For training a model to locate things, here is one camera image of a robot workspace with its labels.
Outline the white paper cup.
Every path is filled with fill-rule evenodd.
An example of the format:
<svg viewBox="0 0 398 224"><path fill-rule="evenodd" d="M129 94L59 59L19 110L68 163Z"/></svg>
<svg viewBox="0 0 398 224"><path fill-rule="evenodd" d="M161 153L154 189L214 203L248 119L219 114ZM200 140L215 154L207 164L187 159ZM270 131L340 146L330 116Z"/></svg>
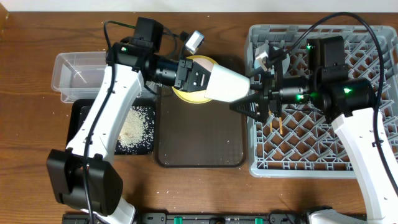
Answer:
<svg viewBox="0 0 398 224"><path fill-rule="evenodd" d="M244 98L250 79L221 65L214 65L205 91L205 98L231 103Z"/></svg>

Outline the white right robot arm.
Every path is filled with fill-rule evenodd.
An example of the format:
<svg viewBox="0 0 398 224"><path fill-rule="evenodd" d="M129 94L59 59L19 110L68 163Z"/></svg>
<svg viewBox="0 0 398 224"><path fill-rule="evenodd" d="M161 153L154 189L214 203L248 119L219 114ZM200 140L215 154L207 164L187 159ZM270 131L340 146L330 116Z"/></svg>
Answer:
<svg viewBox="0 0 398 224"><path fill-rule="evenodd" d="M397 161L388 142L380 97L369 80L349 78L347 72L327 74L317 68L309 77L261 76L256 93L231 103L230 108L265 122L282 105L311 102L322 112L349 157L366 206L368 223L397 223Z"/></svg>

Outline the yellow plate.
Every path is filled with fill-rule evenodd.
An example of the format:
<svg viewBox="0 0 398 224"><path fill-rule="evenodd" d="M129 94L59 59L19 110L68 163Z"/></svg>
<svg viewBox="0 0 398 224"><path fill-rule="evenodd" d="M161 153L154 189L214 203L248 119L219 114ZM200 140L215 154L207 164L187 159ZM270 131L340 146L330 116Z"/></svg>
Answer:
<svg viewBox="0 0 398 224"><path fill-rule="evenodd" d="M188 57L188 59L191 59L191 60L193 60L195 58L208 58L208 59L210 59L210 57L207 57L207 56L204 56L204 55L192 55L192 56ZM203 90L203 91L195 91L195 92L184 92L184 91L177 90L174 87L172 88L172 90L181 100L183 100L183 101L185 101L187 103L203 104L203 103L207 103L207 102L211 101L211 99L205 98L205 90Z"/></svg>

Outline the light blue bowl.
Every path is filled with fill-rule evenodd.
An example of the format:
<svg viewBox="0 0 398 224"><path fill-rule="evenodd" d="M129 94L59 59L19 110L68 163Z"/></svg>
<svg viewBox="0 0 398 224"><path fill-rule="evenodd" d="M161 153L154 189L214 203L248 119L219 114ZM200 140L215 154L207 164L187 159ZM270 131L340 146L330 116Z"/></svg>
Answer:
<svg viewBox="0 0 398 224"><path fill-rule="evenodd" d="M266 56L269 54L269 47L259 47L256 49L254 53L254 61L253 61L253 68L258 69L261 67L259 63L259 58L260 59L265 59ZM282 73L285 74L289 68L290 65L290 55L287 54L285 56L285 59L282 61Z"/></svg>

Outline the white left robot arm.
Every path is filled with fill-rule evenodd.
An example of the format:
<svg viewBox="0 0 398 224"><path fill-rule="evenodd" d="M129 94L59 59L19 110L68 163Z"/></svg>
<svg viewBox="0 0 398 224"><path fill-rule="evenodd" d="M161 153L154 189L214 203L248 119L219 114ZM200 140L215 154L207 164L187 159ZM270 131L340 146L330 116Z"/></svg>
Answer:
<svg viewBox="0 0 398 224"><path fill-rule="evenodd" d="M63 151L53 149L47 170L58 203L88 212L89 223L133 223L136 209L122 197L123 180L113 167L123 123L147 81L186 91L205 90L211 71L184 58L157 55L153 44L116 42L106 56L99 93Z"/></svg>

